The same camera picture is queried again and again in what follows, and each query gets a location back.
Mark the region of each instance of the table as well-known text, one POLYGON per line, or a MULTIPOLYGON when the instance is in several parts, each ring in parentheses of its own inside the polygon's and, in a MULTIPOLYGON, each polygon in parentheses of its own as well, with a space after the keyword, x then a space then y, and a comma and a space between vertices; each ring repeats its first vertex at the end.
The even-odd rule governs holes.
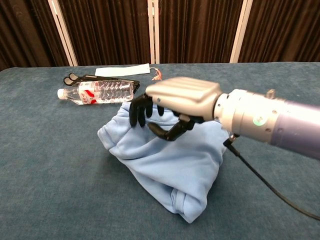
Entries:
MULTIPOLYGON (((164 78, 219 82, 226 93, 276 89, 320 105, 319 62, 152 66, 164 78)), ((319 221, 286 205, 228 151, 198 219, 188 224, 165 210, 97 136, 120 104, 79 106, 57 97, 69 73, 94 75, 99 67, 0 72, 0 239, 320 239, 319 221)), ((126 78, 140 81, 138 96, 152 77, 126 78)), ((234 146, 287 198, 320 215, 318 160, 245 137, 234 146)))

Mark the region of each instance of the folded cloth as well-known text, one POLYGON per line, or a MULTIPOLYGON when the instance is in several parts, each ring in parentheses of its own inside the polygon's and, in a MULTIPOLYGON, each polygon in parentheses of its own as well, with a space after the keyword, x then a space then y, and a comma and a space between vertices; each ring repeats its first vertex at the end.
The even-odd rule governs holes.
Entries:
MULTIPOLYGON (((130 103, 125 102, 116 116, 98 130, 104 147, 126 165, 136 180, 168 211, 192 223, 207 206, 207 195, 223 162, 228 138, 216 121, 195 124, 175 141, 155 136, 147 126, 131 127, 130 103)), ((169 130, 178 118, 165 109, 159 116, 153 106, 151 118, 169 130)))

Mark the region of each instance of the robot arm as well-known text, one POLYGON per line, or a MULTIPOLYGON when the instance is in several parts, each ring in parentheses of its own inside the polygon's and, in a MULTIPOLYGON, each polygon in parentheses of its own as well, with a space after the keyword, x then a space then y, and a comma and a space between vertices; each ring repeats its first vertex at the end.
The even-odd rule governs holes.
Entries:
POLYGON ((145 94, 130 105, 130 124, 143 127, 152 106, 164 108, 179 117, 171 130, 155 123, 148 127, 158 137, 174 141, 195 123, 219 121, 224 129, 282 149, 320 160, 320 107, 276 98, 274 90, 266 95, 235 89, 223 93, 216 82, 175 77, 146 88, 145 94))

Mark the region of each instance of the water bottle cap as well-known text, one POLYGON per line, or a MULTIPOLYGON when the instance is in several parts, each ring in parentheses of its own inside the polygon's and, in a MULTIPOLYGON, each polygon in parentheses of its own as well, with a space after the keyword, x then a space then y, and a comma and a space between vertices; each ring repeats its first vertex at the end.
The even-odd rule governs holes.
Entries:
POLYGON ((68 99, 67 96, 65 96, 65 90, 64 89, 59 89, 58 90, 58 98, 61 99, 61 100, 68 99))

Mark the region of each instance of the brown curtain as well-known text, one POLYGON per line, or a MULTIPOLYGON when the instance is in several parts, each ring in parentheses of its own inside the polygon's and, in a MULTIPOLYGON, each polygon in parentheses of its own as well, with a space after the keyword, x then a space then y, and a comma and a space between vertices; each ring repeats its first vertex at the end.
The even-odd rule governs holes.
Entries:
POLYGON ((46 0, 0 0, 0 71, 68 66, 46 0))
POLYGON ((320 0, 255 0, 239 62, 320 62, 320 0))
POLYGON ((147 0, 63 0, 79 65, 150 62, 147 0))
POLYGON ((159 0, 161 63, 228 63, 243 0, 159 0))

